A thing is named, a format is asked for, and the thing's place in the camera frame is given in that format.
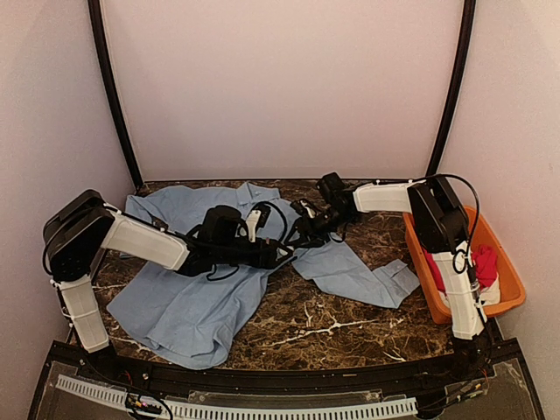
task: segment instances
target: black pole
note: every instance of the black pole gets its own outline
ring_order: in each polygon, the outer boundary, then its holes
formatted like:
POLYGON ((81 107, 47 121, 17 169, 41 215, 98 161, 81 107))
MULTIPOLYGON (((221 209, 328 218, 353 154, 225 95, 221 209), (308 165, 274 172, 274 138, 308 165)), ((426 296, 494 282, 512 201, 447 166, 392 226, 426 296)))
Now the black pole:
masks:
POLYGON ((138 162, 134 156, 132 143, 130 142, 129 132, 126 129, 124 122, 123 109, 119 101, 118 93, 116 92, 115 77, 111 67, 111 60, 109 59, 109 50, 107 48, 107 39, 105 38, 105 29, 103 27, 102 8, 99 0, 88 0, 89 4, 89 17, 91 19, 91 28, 94 32, 95 49, 97 50, 97 59, 99 60, 99 67, 101 69, 101 76, 103 84, 105 85, 105 93, 107 94, 108 105, 111 108, 113 122, 116 128, 116 134, 119 136, 121 143, 122 154, 126 160, 126 165, 129 167, 130 176, 134 182, 134 186, 140 188, 144 181, 138 167, 138 162))
POLYGON ((461 89, 461 81, 465 72, 466 55, 469 51, 469 43, 471 41, 471 31, 473 30, 474 6, 476 0, 465 0, 463 6, 463 18, 461 19, 461 29, 458 35, 457 53, 455 54, 455 63, 453 64, 453 73, 451 74, 451 82, 447 99, 445 100, 444 113, 441 117, 439 130, 437 131, 434 149, 431 152, 430 163, 426 175, 433 175, 438 172, 441 158, 444 155, 445 143, 449 136, 449 130, 452 126, 453 114, 457 107, 457 99, 461 89))

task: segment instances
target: wire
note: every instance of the wire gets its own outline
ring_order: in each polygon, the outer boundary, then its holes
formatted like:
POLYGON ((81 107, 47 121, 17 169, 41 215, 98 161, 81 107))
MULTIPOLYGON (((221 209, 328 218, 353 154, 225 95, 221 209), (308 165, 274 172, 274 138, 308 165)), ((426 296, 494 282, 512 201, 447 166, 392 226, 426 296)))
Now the wire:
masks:
POLYGON ((198 238, 194 237, 200 231, 200 227, 201 225, 193 227, 187 234, 180 234, 171 230, 167 231, 166 233, 179 238, 181 241, 185 242, 187 246, 191 246, 194 248, 199 247, 217 251, 237 252, 243 253, 244 255, 262 254, 264 252, 262 249, 239 249, 237 247, 227 247, 225 245, 216 245, 215 243, 200 241, 198 238))
POLYGON ((347 221, 344 226, 342 227, 342 234, 340 234, 340 239, 336 239, 334 236, 332 236, 331 234, 329 234, 329 236, 331 237, 331 240, 333 242, 336 243, 342 243, 346 240, 347 238, 347 230, 348 230, 348 225, 350 224, 349 221, 347 221))
POLYGON ((486 380, 486 391, 490 389, 490 381, 488 380, 488 373, 486 369, 481 369, 480 372, 484 375, 484 379, 486 380))
POLYGON ((423 407, 418 407, 417 410, 418 411, 439 411, 439 410, 443 410, 443 409, 446 409, 448 407, 451 407, 453 404, 460 403, 461 398, 463 398, 463 396, 465 396, 467 394, 471 394, 473 391, 476 391, 478 389, 478 387, 480 385, 476 384, 473 387, 474 382, 475 382, 475 380, 472 380, 472 381, 468 382, 465 386, 459 388, 458 391, 455 391, 454 393, 451 393, 450 395, 446 395, 446 396, 438 399, 435 402, 424 405, 423 407), (435 406, 435 405, 437 405, 437 404, 439 404, 442 401, 447 400, 447 399, 450 399, 450 401, 447 404, 445 404, 443 406, 432 407, 432 406, 435 406))
POLYGON ((62 232, 63 229, 65 229, 69 224, 71 224, 72 222, 76 221, 76 219, 78 219, 78 217, 82 216, 83 214, 90 212, 91 208, 82 208, 79 212, 76 212, 75 214, 73 214, 70 219, 66 219, 64 220, 60 226, 54 231, 54 234, 51 234, 51 236, 49 237, 48 241, 45 243, 45 247, 43 248, 43 270, 46 272, 46 274, 48 274, 49 276, 53 275, 53 272, 51 271, 50 267, 47 267, 46 265, 46 253, 49 249, 49 247, 51 246, 51 244, 53 243, 54 239, 57 237, 57 235, 62 232))
POLYGON ((284 242, 284 238, 286 237, 286 234, 288 233, 288 220, 286 219, 285 214, 282 212, 282 210, 280 210, 280 207, 278 207, 274 203, 271 203, 270 201, 259 201, 258 203, 256 203, 253 206, 253 208, 251 208, 251 212, 253 210, 255 210, 255 208, 258 207, 260 204, 264 204, 265 206, 269 206, 271 208, 274 208, 276 210, 276 212, 278 213, 278 215, 280 216, 280 219, 282 219, 283 230, 282 230, 282 234, 280 235, 280 239, 278 239, 278 240, 280 242, 284 242))
POLYGON ((122 375, 126 376, 126 378, 129 380, 129 384, 132 385, 132 376, 130 376, 130 373, 128 370, 124 370, 122 371, 117 378, 120 378, 122 375))
MULTIPOLYGON (((142 397, 143 396, 146 396, 146 395, 138 395, 138 397, 136 398, 136 401, 138 403, 142 404, 143 403, 142 402, 142 397)), ((153 416, 149 416, 148 414, 143 414, 143 413, 138 412, 137 406, 132 401, 132 396, 131 396, 130 392, 127 392, 125 401, 127 403, 131 402, 129 404, 129 406, 127 406, 126 403, 125 403, 125 407, 132 411, 132 413, 129 413, 128 411, 126 412, 129 415, 130 418, 134 418, 135 420, 152 420, 153 418, 155 418, 153 416)))
POLYGON ((158 396, 152 394, 151 392, 147 392, 145 389, 141 389, 138 387, 135 387, 134 385, 130 384, 127 385, 126 383, 122 383, 119 381, 114 381, 112 379, 109 379, 107 376, 105 376, 104 374, 101 374, 99 372, 99 370, 97 370, 95 368, 95 366, 92 364, 92 362, 89 360, 88 356, 84 353, 84 357, 83 360, 86 362, 86 364, 89 366, 89 368, 91 370, 93 370, 95 372, 96 375, 100 376, 106 383, 110 383, 112 385, 116 385, 117 387, 124 387, 127 389, 127 394, 130 393, 131 390, 134 390, 138 393, 139 397, 142 396, 148 396, 152 399, 154 399, 155 401, 157 401, 158 403, 160 403, 162 406, 164 406, 165 410, 167 411, 167 413, 169 414, 169 420, 173 420, 173 413, 172 413, 172 409, 169 408, 169 406, 164 402, 164 400, 162 400, 161 398, 159 398, 158 396))
POLYGON ((479 224, 479 217, 480 217, 480 200, 479 200, 479 195, 477 194, 476 190, 474 189, 473 185, 467 181, 466 179, 464 179, 463 177, 460 177, 459 175, 455 175, 452 173, 437 173, 435 175, 429 175, 427 177, 421 177, 421 178, 416 178, 416 179, 412 179, 413 182, 419 182, 419 181, 425 181, 428 179, 436 179, 436 178, 451 178, 451 179, 457 179, 459 181, 461 181, 463 184, 465 184, 466 186, 469 187, 469 189, 471 190, 471 193, 474 197, 474 202, 476 203, 476 214, 474 216, 474 223, 472 224, 472 228, 471 228, 471 233, 469 234, 469 238, 468 238, 468 242, 466 244, 466 250, 464 251, 463 249, 460 249, 454 256, 453 256, 453 269, 455 270, 455 272, 457 272, 458 274, 462 274, 466 271, 467 267, 468 267, 468 263, 465 263, 463 265, 463 269, 459 270, 457 269, 456 266, 456 259, 459 255, 465 255, 465 259, 468 262, 468 256, 470 254, 471 251, 471 244, 473 243, 473 237, 474 237, 474 232, 476 231, 476 227, 479 224))
POLYGON ((213 265, 213 271, 210 274, 206 275, 206 280, 208 280, 209 282, 217 282, 218 280, 225 280, 227 278, 230 278, 231 276, 233 276, 234 274, 237 273, 237 271, 239 271, 239 265, 235 266, 235 269, 233 271, 231 271, 230 273, 227 273, 225 276, 222 277, 212 277, 214 274, 216 274, 216 271, 218 271, 218 266, 216 264, 213 265))

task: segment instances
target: wrinkled fabric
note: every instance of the wrinkled fabric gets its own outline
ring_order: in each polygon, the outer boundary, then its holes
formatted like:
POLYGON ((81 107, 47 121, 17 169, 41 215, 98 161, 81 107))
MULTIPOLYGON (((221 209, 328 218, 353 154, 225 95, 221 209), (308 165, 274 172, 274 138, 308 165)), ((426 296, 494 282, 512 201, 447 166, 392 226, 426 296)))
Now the wrinkled fabric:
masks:
POLYGON ((482 287, 490 287, 498 278, 498 254, 488 245, 480 245, 472 252, 476 278, 482 287))
MULTIPOLYGON (((185 233, 200 224, 211 207, 235 207, 246 218, 259 201, 276 204, 288 228, 299 217, 276 188, 247 183, 237 189, 171 186, 145 198, 129 196, 126 212, 148 222, 154 216, 169 229, 185 233)), ((282 219, 271 210, 257 236, 276 239, 283 229, 282 219)), ((413 290, 404 267, 372 273, 345 243, 330 241, 321 248, 299 249, 296 256, 294 268, 326 293, 394 308, 413 290)), ((232 270, 220 266, 213 276, 232 270)), ((227 279, 208 282, 208 273, 181 276, 148 262, 108 310, 130 337, 168 361, 186 368, 210 368, 228 357, 234 336, 260 304, 272 272, 241 266, 227 279)))
POLYGON ((434 278, 437 290, 445 294, 444 278, 441 276, 441 271, 439 271, 439 267, 434 261, 434 257, 431 256, 431 254, 424 248, 422 248, 422 252, 426 262, 428 263, 428 267, 430 267, 430 273, 434 278))
POLYGON ((349 247, 336 245, 339 244, 330 241, 292 263, 303 278, 314 280, 324 293, 383 308, 398 308, 420 284, 418 277, 401 260, 372 272, 362 260, 354 262, 355 253, 349 247))

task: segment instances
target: black cable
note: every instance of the black cable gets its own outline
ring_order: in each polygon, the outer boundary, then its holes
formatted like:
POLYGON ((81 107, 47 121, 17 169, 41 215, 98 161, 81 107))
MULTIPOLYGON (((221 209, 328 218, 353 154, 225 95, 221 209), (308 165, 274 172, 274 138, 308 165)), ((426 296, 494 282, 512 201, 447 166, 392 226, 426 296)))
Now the black cable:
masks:
POLYGON ((340 235, 340 239, 336 239, 334 236, 332 236, 331 234, 329 234, 329 236, 331 237, 331 240, 333 242, 336 243, 342 243, 346 240, 347 238, 347 230, 348 230, 348 225, 350 224, 349 221, 347 221, 344 226, 342 227, 342 234, 340 235))
MULTIPOLYGON (((142 401, 143 396, 149 396, 149 395, 139 394, 138 397, 136 398, 136 401, 139 402, 139 403, 142 403, 143 402, 142 401)), ((131 401, 131 400, 132 400, 131 394, 130 394, 130 392, 127 392, 125 401, 128 402, 128 401, 131 401)), ((134 418, 136 420, 152 420, 153 418, 159 418, 159 416, 161 415, 161 412, 157 414, 157 417, 153 416, 154 414, 156 414, 156 413, 153 413, 153 412, 149 412, 149 413, 148 412, 138 412, 138 407, 133 403, 131 403, 128 407, 125 403, 125 407, 132 411, 132 413, 129 413, 127 411, 127 414, 129 415, 129 417, 134 418)))
POLYGON ((134 390, 138 393, 138 396, 148 396, 150 398, 153 398, 155 401, 157 401, 158 403, 160 403, 161 405, 164 406, 165 410, 169 414, 169 420, 173 420, 172 409, 169 408, 169 406, 164 402, 164 400, 162 400, 161 398, 159 398, 155 394, 152 394, 151 392, 146 391, 145 389, 141 389, 141 388, 135 387, 134 385, 130 385, 130 384, 127 384, 127 383, 122 383, 122 382, 119 382, 119 381, 114 381, 112 379, 109 379, 107 376, 105 376, 104 374, 101 374, 95 368, 95 366, 92 364, 92 362, 89 360, 89 358, 85 354, 84 354, 83 360, 86 362, 86 364, 89 366, 89 368, 91 368, 91 370, 93 370, 96 375, 100 376, 106 383, 116 385, 117 387, 123 387, 123 388, 127 389, 127 393, 130 393, 131 390, 134 390))
POLYGON ((473 185, 467 181, 466 179, 464 179, 463 177, 460 177, 459 175, 455 175, 452 173, 437 173, 435 175, 429 175, 427 177, 421 177, 421 178, 416 178, 416 179, 412 179, 412 181, 414 182, 419 182, 419 181, 425 181, 428 179, 435 179, 435 178, 451 178, 451 179, 457 179, 459 181, 461 181, 463 184, 465 184, 466 186, 469 187, 469 189, 471 190, 471 193, 474 197, 474 201, 476 203, 476 214, 474 216, 474 223, 472 224, 472 228, 471 228, 471 233, 469 234, 469 238, 468 238, 468 242, 466 244, 466 250, 462 250, 460 249, 457 254, 455 254, 453 256, 453 269, 455 270, 455 272, 457 272, 458 274, 462 274, 466 271, 467 267, 468 267, 468 256, 469 253, 471 251, 471 244, 473 243, 473 237, 474 237, 474 232, 476 231, 476 227, 479 224, 479 217, 480 217, 480 200, 479 200, 479 195, 477 194, 476 190, 474 189, 473 185), (463 265, 463 269, 459 270, 457 269, 456 266, 456 258, 459 255, 465 255, 465 259, 466 259, 466 263, 463 265))
MULTIPOLYGON (((282 213, 282 210, 280 210, 280 208, 279 208, 278 206, 276 206, 276 205, 273 204, 273 203, 270 203, 269 201, 260 201, 259 203, 256 203, 256 204, 253 206, 253 208, 251 209, 251 211, 253 211, 253 210, 255 209, 255 207, 256 207, 257 205, 259 205, 259 204, 265 204, 265 205, 271 206, 271 207, 274 208, 274 209, 278 212, 278 214, 280 215, 280 218, 282 219, 282 222, 283 222, 283 232, 282 232, 282 236, 280 237, 280 240, 279 240, 279 241, 282 242, 282 241, 284 240, 285 235, 286 235, 286 231, 288 230, 288 221, 286 220, 286 216, 284 215, 284 213, 282 213)), ((110 206, 110 205, 105 204, 105 208, 107 208, 107 209, 109 209, 109 210, 112 210, 112 211, 115 212, 115 213, 120 213, 121 215, 123 215, 123 216, 125 216, 125 217, 128 217, 128 218, 132 219, 133 221, 137 221, 137 222, 139 222, 139 223, 142 223, 143 225, 149 226, 150 228, 154 228, 154 229, 156 229, 156 230, 161 231, 161 229, 158 229, 157 227, 155 227, 153 224, 149 223, 148 221, 142 220, 142 219, 140 219, 140 218, 138 218, 138 217, 136 217, 136 216, 134 216, 134 215, 132 215, 132 214, 130 214, 130 213, 123 212, 122 210, 119 210, 119 209, 116 208, 116 207, 113 207, 113 206, 110 206)), ((198 231, 198 228, 199 228, 199 227, 200 227, 200 225, 194 227, 187 235, 182 235, 182 234, 179 234, 179 233, 177 233, 177 232, 173 232, 172 230, 167 230, 167 229, 164 229, 163 232, 166 233, 166 234, 169 234, 169 235, 176 236, 176 237, 178 237, 179 239, 182 239, 183 241, 184 241, 185 238, 187 237, 189 241, 193 241, 193 245, 196 245, 196 246, 199 246, 199 247, 214 248, 214 249, 221 249, 221 250, 230 250, 230 249, 232 249, 231 247, 224 247, 224 246, 215 245, 215 244, 206 243, 206 242, 203 242, 203 241, 198 241, 198 240, 196 240, 195 238, 193 238, 193 235, 196 234, 196 232, 198 231)), ((258 253, 260 253, 260 252, 262 252, 262 251, 261 251, 261 250, 257 250, 257 251, 254 252, 254 253, 255 253, 255 254, 258 254, 258 253)))
MULTIPOLYGON (((482 314, 482 309, 479 306, 476 307, 476 312, 479 314, 479 318, 480 321, 482 321, 482 325, 487 326, 487 322, 484 320, 484 315, 482 314)), ((490 339, 490 343, 494 345, 494 337, 492 337, 492 334, 490 332, 488 333, 488 338, 490 339)))
POLYGON ((51 271, 50 267, 46 266, 46 253, 48 251, 49 246, 51 246, 51 244, 54 241, 54 238, 56 238, 56 236, 62 231, 62 229, 66 228, 69 224, 76 221, 76 219, 78 219, 78 217, 82 216, 83 214, 85 214, 89 211, 91 211, 91 208, 83 208, 79 212, 76 212, 75 214, 73 214, 69 219, 64 220, 60 224, 60 226, 54 231, 54 234, 51 234, 48 241, 45 243, 45 247, 43 248, 43 270, 49 276, 53 275, 53 272, 51 271))
POLYGON ((472 394, 473 392, 476 392, 477 389, 470 387, 468 390, 463 391, 459 394, 456 394, 446 405, 441 405, 438 407, 433 407, 433 408, 421 408, 421 409, 417 409, 418 411, 440 411, 440 410, 445 410, 448 409, 449 407, 451 407, 452 405, 455 404, 459 404, 461 402, 464 401, 463 397, 464 396, 469 396, 470 394, 472 394))
MULTIPOLYGON (((199 241, 198 239, 194 238, 193 235, 195 235, 198 232, 198 230, 200 229, 200 225, 195 226, 193 229, 191 229, 191 231, 188 234, 180 234, 178 232, 173 232, 172 230, 167 230, 167 229, 164 229, 162 231, 161 229, 155 227, 154 225, 152 225, 148 221, 137 218, 136 216, 133 216, 132 214, 125 213, 121 210, 118 210, 115 207, 105 205, 105 208, 107 208, 109 210, 112 210, 115 213, 120 213, 121 215, 123 215, 125 217, 128 217, 128 218, 132 219, 133 221, 137 221, 139 223, 142 223, 142 224, 144 224, 144 225, 146 225, 150 228, 156 229, 159 232, 163 232, 165 234, 175 236, 176 238, 179 238, 181 241, 186 242, 187 245, 192 245, 194 247, 200 247, 200 248, 222 250, 222 251, 237 250, 237 248, 234 248, 234 247, 225 247, 223 245, 216 245, 216 244, 213 244, 213 243, 207 243, 207 242, 199 241)), ((244 250, 242 252, 244 254, 261 254, 263 251, 261 249, 253 249, 253 250, 244 250)))
POLYGON ((463 387, 459 387, 459 389, 458 389, 457 391, 451 393, 450 395, 442 396, 441 398, 439 398, 438 400, 436 400, 436 401, 434 401, 434 402, 431 402, 431 403, 429 403, 429 404, 426 404, 426 405, 424 405, 423 407, 418 407, 417 410, 418 410, 418 411, 428 411, 428 410, 429 410, 429 409, 428 409, 429 407, 432 407, 432 406, 434 406, 434 405, 437 405, 437 404, 441 403, 442 401, 447 400, 448 398, 457 398, 458 396, 461 397, 461 396, 463 396, 464 394, 467 394, 468 392, 471 391, 471 388, 473 387, 473 384, 474 384, 474 380, 468 382, 468 383, 467 383, 465 386, 463 386, 463 387), (467 387, 467 386, 469 387, 467 390, 461 391, 461 389, 463 389, 463 388, 465 388, 465 387, 467 387))
POLYGON ((231 276, 235 275, 237 273, 237 271, 239 271, 239 265, 235 266, 235 269, 233 271, 231 271, 230 273, 227 273, 225 276, 211 277, 214 274, 216 274, 216 271, 218 271, 218 266, 216 264, 214 264, 213 265, 213 271, 210 274, 206 275, 206 280, 208 280, 209 282, 217 282, 219 280, 225 280, 227 278, 230 278, 231 276))
MULTIPOLYGON (((484 363, 479 367, 479 371, 481 371, 482 369, 490 368, 491 365, 492 365, 492 352, 493 352, 493 350, 494 350, 494 337, 492 336, 492 332, 490 331, 490 328, 488 327, 489 324, 484 320, 484 318, 483 318, 483 316, 482 316, 482 313, 481 313, 481 310, 480 310, 479 307, 477 307, 477 312, 479 313, 480 320, 482 321, 482 324, 485 326, 485 328, 484 328, 483 331, 485 331, 486 334, 488 335, 488 343, 489 343, 489 345, 484 349, 484 353, 487 352, 487 357, 486 357, 486 359, 484 360, 484 363)), ((450 376, 450 375, 451 375, 451 372, 452 372, 451 370, 446 370, 445 372, 443 372, 443 373, 441 373, 441 374, 428 374, 428 373, 425 373, 424 375, 433 376, 433 377, 444 377, 444 376, 450 376)), ((472 384, 474 381, 478 380, 478 378, 476 378, 476 375, 477 375, 477 372, 475 371, 475 372, 473 372, 471 375, 469 375, 469 377, 466 377, 463 381, 464 381, 464 382, 470 381, 469 384, 472 384)), ((416 374, 416 375, 414 375, 414 376, 415 376, 415 377, 420 377, 420 376, 422 376, 422 374, 416 374)), ((446 395, 446 396, 440 398, 439 400, 437 400, 437 401, 435 401, 435 402, 432 402, 432 403, 430 403, 430 404, 428 404, 428 405, 425 405, 425 406, 419 408, 419 410, 420 410, 420 409, 423 410, 423 409, 426 408, 426 407, 431 407, 431 406, 434 405, 434 404, 441 403, 443 400, 447 399, 448 397, 449 397, 449 395, 446 395)))
POLYGON ((476 0, 465 0, 463 4, 463 16, 461 18, 453 71, 451 73, 447 97, 445 98, 444 112, 441 115, 441 122, 439 123, 439 129, 437 130, 436 142, 434 143, 434 147, 431 152, 426 175, 431 175, 438 171, 439 163, 444 155, 445 144, 447 143, 447 139, 449 137, 453 114, 455 113, 455 108, 457 107, 457 101, 461 89, 461 81, 463 80, 463 73, 465 72, 471 32, 473 31, 475 5, 476 0))
POLYGON ((280 242, 284 242, 284 238, 286 237, 286 234, 288 233, 288 220, 286 219, 285 214, 282 212, 282 210, 280 210, 280 207, 278 207, 276 204, 271 203, 270 201, 259 201, 258 203, 256 203, 253 208, 251 208, 251 212, 253 210, 255 210, 256 207, 258 207, 260 204, 264 204, 265 206, 269 206, 271 208, 274 208, 276 210, 276 212, 278 213, 278 215, 280 216, 280 219, 282 219, 282 223, 283 223, 283 231, 282 234, 280 235, 280 239, 278 239, 280 242))
POLYGON ((103 13, 100 0, 88 0, 89 18, 91 21, 92 33, 94 35, 95 50, 97 51, 97 59, 99 68, 101 69, 101 78, 105 87, 105 95, 107 96, 109 109, 113 116, 115 131, 121 144, 122 154, 132 177, 134 186, 140 188, 144 185, 142 173, 138 166, 137 158, 134 154, 134 148, 130 141, 130 135, 124 120, 123 107, 119 100, 119 94, 116 88, 115 74, 111 66, 109 57, 109 47, 107 44, 107 35, 105 33, 105 25, 103 23, 103 13))

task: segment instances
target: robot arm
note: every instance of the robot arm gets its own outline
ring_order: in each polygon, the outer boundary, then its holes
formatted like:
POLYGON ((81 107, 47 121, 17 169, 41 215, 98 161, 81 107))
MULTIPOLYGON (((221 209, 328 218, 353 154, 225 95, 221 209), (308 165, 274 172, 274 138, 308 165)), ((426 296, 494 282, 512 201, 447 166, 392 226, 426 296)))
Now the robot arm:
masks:
POLYGON ((453 320, 453 335, 473 340, 487 321, 480 302, 480 286, 471 258, 468 217, 443 176, 422 180, 378 180, 346 187, 336 173, 325 175, 318 189, 329 207, 320 212, 307 200, 293 207, 301 215, 288 236, 290 245, 315 247, 329 241, 338 226, 375 211, 412 213, 416 235, 433 254, 444 279, 453 320))
POLYGON ((59 291, 64 315, 92 353, 109 344, 89 277, 99 249, 124 252, 185 276, 223 263, 272 269, 291 258, 293 250, 280 241, 256 237, 269 214, 263 203, 247 220, 232 207, 217 206, 208 210, 202 224, 179 234, 124 214, 88 190, 46 223, 43 263, 59 291))

